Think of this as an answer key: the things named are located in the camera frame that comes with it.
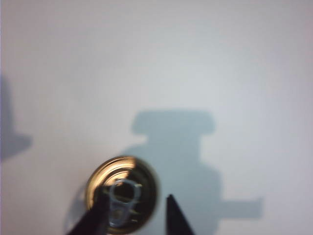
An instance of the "pull tab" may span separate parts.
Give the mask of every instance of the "pull tab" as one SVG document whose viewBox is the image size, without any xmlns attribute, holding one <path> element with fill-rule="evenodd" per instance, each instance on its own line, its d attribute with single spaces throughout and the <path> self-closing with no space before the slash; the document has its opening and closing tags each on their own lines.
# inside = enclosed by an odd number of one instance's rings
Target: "pull tab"
<svg viewBox="0 0 313 235">
<path fill-rule="evenodd" d="M 129 202 L 122 202 L 115 197 L 114 191 L 116 186 L 119 184 L 128 184 L 134 190 L 134 196 Z M 116 180 L 113 185 L 110 187 L 110 226 L 111 227 L 121 227 L 130 217 L 131 213 L 133 213 L 132 209 L 136 203 L 138 203 L 138 199 L 141 195 L 141 184 L 136 183 L 135 181 L 128 179 L 120 179 Z"/>
</svg>

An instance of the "can lid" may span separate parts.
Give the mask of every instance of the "can lid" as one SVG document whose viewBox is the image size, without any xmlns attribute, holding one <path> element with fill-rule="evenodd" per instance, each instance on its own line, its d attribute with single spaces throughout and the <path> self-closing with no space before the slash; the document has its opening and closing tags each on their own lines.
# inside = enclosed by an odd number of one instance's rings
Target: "can lid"
<svg viewBox="0 0 313 235">
<path fill-rule="evenodd" d="M 88 180 L 85 194 L 89 210 L 94 191 L 104 186 L 110 196 L 108 233 L 129 234 L 142 227 L 157 203 L 157 181 L 152 168 L 134 156 L 120 156 L 101 164 Z"/>
</svg>

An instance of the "white wall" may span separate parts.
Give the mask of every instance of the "white wall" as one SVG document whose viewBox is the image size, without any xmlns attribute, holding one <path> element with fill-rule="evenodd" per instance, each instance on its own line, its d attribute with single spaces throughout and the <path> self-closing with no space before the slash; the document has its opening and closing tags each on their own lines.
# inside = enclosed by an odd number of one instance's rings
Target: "white wall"
<svg viewBox="0 0 313 235">
<path fill-rule="evenodd" d="M 1 10 L 3 235 L 64 234 L 93 170 L 149 143 L 132 131 L 136 115 L 164 110 L 175 115 L 157 126 L 200 112 L 212 127 L 193 136 L 185 123 L 169 146 L 139 150 L 163 197 L 187 190 L 175 196 L 197 234 L 312 234 L 312 1 L 3 0 Z M 182 175 L 170 184 L 171 168 L 201 168 L 204 191 Z M 207 182 L 223 200 L 261 198 L 262 214 L 218 220 L 214 233 L 210 207 L 195 213 L 211 202 L 194 199 Z M 162 234 L 162 218 L 138 234 Z"/>
</svg>

